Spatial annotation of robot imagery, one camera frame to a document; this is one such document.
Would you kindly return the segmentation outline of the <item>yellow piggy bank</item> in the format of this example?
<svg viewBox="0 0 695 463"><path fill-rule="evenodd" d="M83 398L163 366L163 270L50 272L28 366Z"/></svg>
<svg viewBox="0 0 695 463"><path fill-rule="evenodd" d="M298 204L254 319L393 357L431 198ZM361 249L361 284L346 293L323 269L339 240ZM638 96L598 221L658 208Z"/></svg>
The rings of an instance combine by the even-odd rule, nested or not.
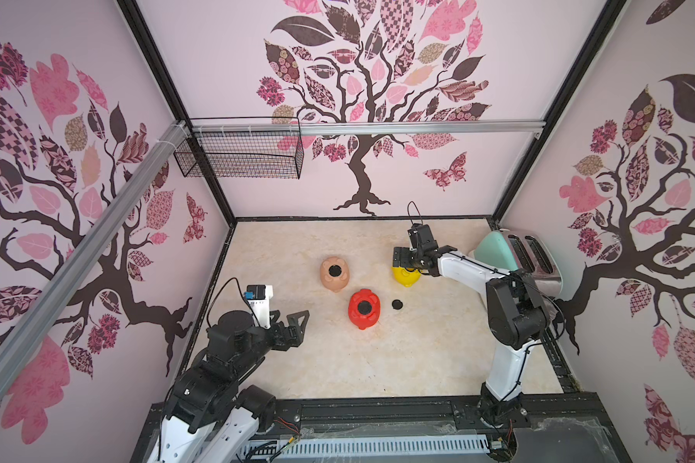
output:
<svg viewBox="0 0 695 463"><path fill-rule="evenodd" d="M393 267L392 274L394 280L403 287L412 287L422 276L418 270L406 269L404 267Z"/></svg>

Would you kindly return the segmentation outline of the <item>red piggy bank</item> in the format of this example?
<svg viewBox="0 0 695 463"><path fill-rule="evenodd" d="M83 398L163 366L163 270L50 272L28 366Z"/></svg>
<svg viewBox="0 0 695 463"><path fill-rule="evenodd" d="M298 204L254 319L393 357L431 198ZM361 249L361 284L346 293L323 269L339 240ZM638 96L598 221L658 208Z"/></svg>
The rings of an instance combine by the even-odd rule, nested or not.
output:
<svg viewBox="0 0 695 463"><path fill-rule="evenodd" d="M375 326L380 320L380 299L370 289L361 289L349 299L349 320L360 330Z"/></svg>

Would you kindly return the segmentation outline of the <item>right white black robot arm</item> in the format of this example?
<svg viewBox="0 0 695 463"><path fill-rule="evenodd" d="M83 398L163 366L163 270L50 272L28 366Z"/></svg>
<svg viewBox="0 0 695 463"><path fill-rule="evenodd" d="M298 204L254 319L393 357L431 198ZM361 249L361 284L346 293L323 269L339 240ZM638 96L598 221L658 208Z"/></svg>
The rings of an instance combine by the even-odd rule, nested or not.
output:
<svg viewBox="0 0 695 463"><path fill-rule="evenodd" d="M483 383L478 414L486 426L501 428L520 407L528 357L542 344L550 318L546 295L532 275L483 264L453 246L440 246L432 229L414 223L407 231L409 247L396 247L393 264L434 278L446 278L473 289L484 298L488 328L496 339L492 368Z"/></svg>

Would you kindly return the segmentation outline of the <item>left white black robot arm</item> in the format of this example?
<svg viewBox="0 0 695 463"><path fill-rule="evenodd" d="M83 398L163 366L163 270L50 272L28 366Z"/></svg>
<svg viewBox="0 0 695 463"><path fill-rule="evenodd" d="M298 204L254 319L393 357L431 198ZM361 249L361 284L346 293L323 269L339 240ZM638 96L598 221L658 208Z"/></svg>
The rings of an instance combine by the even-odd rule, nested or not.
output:
<svg viewBox="0 0 695 463"><path fill-rule="evenodd" d="M245 380L272 351L301 346L310 313L268 315L258 327L252 314L232 311L207 332L208 345L172 386L149 462L229 462L257 433L273 426L276 398Z"/></svg>

